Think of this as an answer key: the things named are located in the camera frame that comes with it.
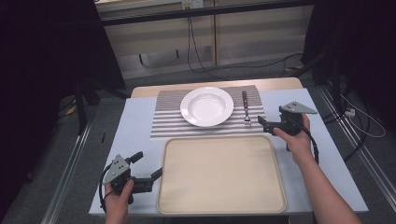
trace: fork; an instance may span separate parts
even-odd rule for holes
[[[244,108],[245,108],[245,127],[251,127],[251,120],[250,117],[248,116],[248,95],[246,91],[242,91],[242,98],[244,100]]]

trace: white table surface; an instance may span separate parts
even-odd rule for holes
[[[317,110],[306,89],[261,91],[260,96],[266,119],[269,121],[280,121],[278,107],[292,101]],[[144,157],[131,165],[133,176],[149,177],[162,167],[163,151],[167,140],[149,139],[156,99],[156,97],[142,97],[126,101],[106,164],[110,164],[117,154],[127,158],[138,151],[143,151]],[[319,166],[355,212],[368,211],[367,205],[320,115],[308,115],[308,117],[311,120],[311,133],[318,144]],[[270,138],[274,144],[277,164],[287,198],[287,207],[283,214],[312,212],[300,170],[293,162],[291,154],[286,150],[286,143],[277,136]],[[163,216],[157,209],[159,183],[159,180],[155,181],[150,193],[134,195],[134,203],[128,207],[130,215]],[[92,200],[89,214],[94,216],[105,214],[100,207],[98,190]]]

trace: gray floor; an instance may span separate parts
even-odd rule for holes
[[[286,60],[286,66],[301,65],[299,57],[292,57]],[[284,64],[277,63],[272,66],[258,66],[266,63],[272,63],[276,60],[257,61],[248,63],[239,63],[227,65],[228,68],[213,70],[208,74],[193,73],[192,71],[178,71],[168,74],[161,74],[151,77],[136,77],[127,80],[128,90],[131,92],[134,87],[161,85],[171,83],[187,82],[204,82],[218,81],[222,78],[237,80],[251,78],[268,78],[289,76],[290,73],[284,73]],[[306,87],[320,115],[323,117],[332,111],[325,104],[322,98],[321,90],[327,89],[326,86],[316,87],[312,83],[309,74],[301,77],[301,81]],[[87,134],[84,148],[79,152],[79,159],[70,176],[70,182],[67,183],[67,192],[61,201],[59,213],[56,213],[54,223],[104,223],[102,217],[92,217],[88,214],[91,206],[93,194],[95,193],[97,181],[102,169],[105,167],[106,157],[110,150],[112,139],[117,130],[120,116],[123,111],[124,101],[114,98],[105,92],[99,92],[101,103],[99,105],[86,105],[89,117],[92,119],[91,130]],[[362,106],[359,96],[351,94],[353,103]],[[69,99],[63,99],[61,105],[68,102]],[[375,110],[370,109],[372,116],[375,116]],[[333,137],[340,154],[345,157],[353,146],[344,134],[337,121],[327,124],[329,133]],[[56,191],[59,181],[67,168],[68,160],[74,153],[75,143],[78,140],[78,117],[74,113],[70,116],[59,119],[52,139],[46,152],[42,155],[40,163],[32,171],[33,181],[26,183],[11,205],[6,218],[2,223],[40,223],[48,211],[51,199]],[[372,153],[376,162],[383,169],[391,183],[396,180],[395,167],[393,166],[396,158],[394,150],[396,146],[395,132],[387,129],[387,135],[383,138],[367,137],[364,145]],[[372,124],[370,133],[380,133],[374,124]],[[359,214],[364,223],[394,223],[396,220],[395,210],[389,204],[384,196],[383,191],[375,182],[372,174],[366,168],[361,155],[358,153],[346,162],[351,171],[363,199],[366,201],[369,212]],[[130,223],[163,223],[169,220],[163,220],[159,217],[131,217]],[[175,223],[191,223],[194,219],[172,220]],[[246,219],[223,218],[216,221],[208,219],[195,219],[194,222],[211,223],[247,223]],[[260,218],[250,223],[264,221]],[[312,223],[311,214],[301,214],[290,217],[290,223]]]

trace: person's right hand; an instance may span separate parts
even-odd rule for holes
[[[306,114],[303,114],[303,124],[309,131],[310,122]],[[274,133],[286,141],[288,148],[292,153],[294,162],[296,162],[297,165],[302,164],[302,162],[314,159],[311,151],[311,139],[308,137],[308,135],[306,135],[305,132],[300,131],[298,134],[291,136],[279,128],[274,128]]]

